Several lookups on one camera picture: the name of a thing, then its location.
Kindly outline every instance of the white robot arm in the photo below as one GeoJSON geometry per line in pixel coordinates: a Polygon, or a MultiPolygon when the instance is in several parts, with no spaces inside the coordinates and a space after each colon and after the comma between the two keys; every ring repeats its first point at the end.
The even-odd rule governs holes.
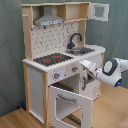
{"type": "Polygon", "coordinates": [[[128,70],[128,60],[112,58],[108,60],[103,68],[88,60],[79,62],[93,78],[105,84],[117,87],[122,82],[121,72],[128,70]]]}

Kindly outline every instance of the wooden play kitchen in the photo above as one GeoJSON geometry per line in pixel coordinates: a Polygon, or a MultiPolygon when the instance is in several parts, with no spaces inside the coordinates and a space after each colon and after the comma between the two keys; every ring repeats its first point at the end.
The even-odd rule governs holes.
{"type": "Polygon", "coordinates": [[[87,59],[102,66],[105,49],[85,44],[86,21],[108,21],[109,5],[71,2],[21,6],[27,112],[45,128],[91,128],[93,100],[101,95],[101,85],[79,61],[87,59]],[[80,109],[78,121],[72,113],[80,109]]]}

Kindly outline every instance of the black faucet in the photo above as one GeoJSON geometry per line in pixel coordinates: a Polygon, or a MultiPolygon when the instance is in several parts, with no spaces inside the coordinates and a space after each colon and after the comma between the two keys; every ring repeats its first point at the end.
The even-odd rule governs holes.
{"type": "Polygon", "coordinates": [[[68,49],[72,49],[73,47],[75,47],[75,44],[73,44],[73,42],[72,42],[72,39],[73,39],[73,37],[74,37],[75,35],[80,36],[80,41],[82,41],[82,35],[81,35],[80,33],[74,33],[74,34],[71,36],[71,38],[70,38],[70,43],[69,43],[68,46],[67,46],[68,49]]]}

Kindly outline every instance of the kitchen hood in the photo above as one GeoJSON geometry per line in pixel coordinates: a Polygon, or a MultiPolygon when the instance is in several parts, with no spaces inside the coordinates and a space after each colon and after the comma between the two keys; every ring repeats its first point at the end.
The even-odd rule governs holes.
{"type": "Polygon", "coordinates": [[[64,19],[53,15],[52,5],[43,6],[43,17],[36,20],[35,27],[64,23],[64,19]]]}

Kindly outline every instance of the backsplash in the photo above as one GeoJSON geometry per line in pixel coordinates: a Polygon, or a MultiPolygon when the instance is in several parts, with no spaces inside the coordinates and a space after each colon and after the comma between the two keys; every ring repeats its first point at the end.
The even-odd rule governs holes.
{"type": "MultiPolygon", "coordinates": [[[[66,50],[70,37],[78,33],[78,28],[79,22],[33,28],[31,31],[33,58],[66,50]]],[[[78,46],[78,36],[73,38],[73,43],[78,46]]]]}

